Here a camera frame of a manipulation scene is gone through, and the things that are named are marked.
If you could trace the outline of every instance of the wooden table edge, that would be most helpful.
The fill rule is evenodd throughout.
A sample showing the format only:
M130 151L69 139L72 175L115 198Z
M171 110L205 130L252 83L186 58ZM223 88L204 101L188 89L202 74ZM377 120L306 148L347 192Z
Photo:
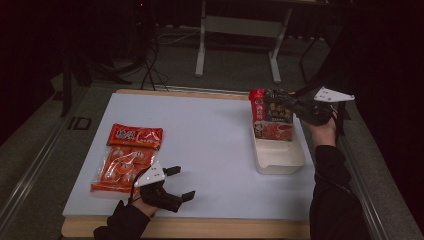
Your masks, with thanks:
M106 226L106 216L68 216L62 226L65 237L93 237ZM255 238L309 239L309 221L220 218L152 218L143 238Z
M191 97L191 98L212 98L212 99L228 99L228 100L249 100L248 95L224 94L224 93L206 93L206 92L183 92L183 91L148 91L134 89L119 89L116 93L120 94L141 94L154 96L172 96L172 97Z

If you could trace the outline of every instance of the person's arm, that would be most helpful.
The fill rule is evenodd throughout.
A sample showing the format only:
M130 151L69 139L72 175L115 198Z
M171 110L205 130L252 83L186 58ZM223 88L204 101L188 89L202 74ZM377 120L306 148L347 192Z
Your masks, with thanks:
M96 240L138 240L152 217L159 208L145 204L141 198L124 206L120 201L113 215L108 217L107 226L94 230Z
M307 124L315 144L315 189L310 208L311 239L371 239L362 206L352 193L345 156L336 148L333 120Z

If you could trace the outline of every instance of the black sleeve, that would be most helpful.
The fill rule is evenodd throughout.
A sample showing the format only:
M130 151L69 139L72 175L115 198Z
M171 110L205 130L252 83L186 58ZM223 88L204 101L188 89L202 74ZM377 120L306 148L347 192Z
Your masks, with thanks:
M318 146L315 154L311 239L371 239L362 206L349 194L351 175L344 165L345 156L333 146Z
M113 215L107 219L107 226L94 230L96 240L139 240L150 218L133 205L124 206L120 201Z

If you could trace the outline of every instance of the metal rail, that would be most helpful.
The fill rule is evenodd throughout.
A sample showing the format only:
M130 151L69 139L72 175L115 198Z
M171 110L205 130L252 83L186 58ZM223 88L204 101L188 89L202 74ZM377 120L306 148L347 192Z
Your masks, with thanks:
M32 161L32 164L28 167L25 174L21 177L19 182L16 184L13 192L10 194L6 203L3 205L0 211L0 239L3 239L6 234L7 229L14 220L16 214L18 213L20 207L24 203L27 195L31 191L35 181L40 176L44 166L50 159L55 146L61 136L61 133L66 129L67 123L69 123L71 116L76 112L80 106L83 98L87 93L87 89L80 87L76 90L76 97L72 107L68 114L62 118L58 118L55 123L52 131L47 138L44 145L41 147L35 159Z

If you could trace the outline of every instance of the table leg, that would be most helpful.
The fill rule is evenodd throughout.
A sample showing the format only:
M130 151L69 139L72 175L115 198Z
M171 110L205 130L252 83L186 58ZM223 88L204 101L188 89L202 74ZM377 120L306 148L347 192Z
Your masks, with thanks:
M205 63L205 21L206 21L206 1L202 1L202 16L200 20L200 47L197 54L196 77L203 76L203 66Z
M281 43L283 42L284 34L287 29L291 12L292 12L291 8L287 10L286 16L284 18L284 22L281 24L281 29L277 36L275 48L273 51L269 52L269 63L271 65L272 78L274 80L274 83L276 84L281 83L280 71L278 70L277 55L278 55L278 52L280 51Z

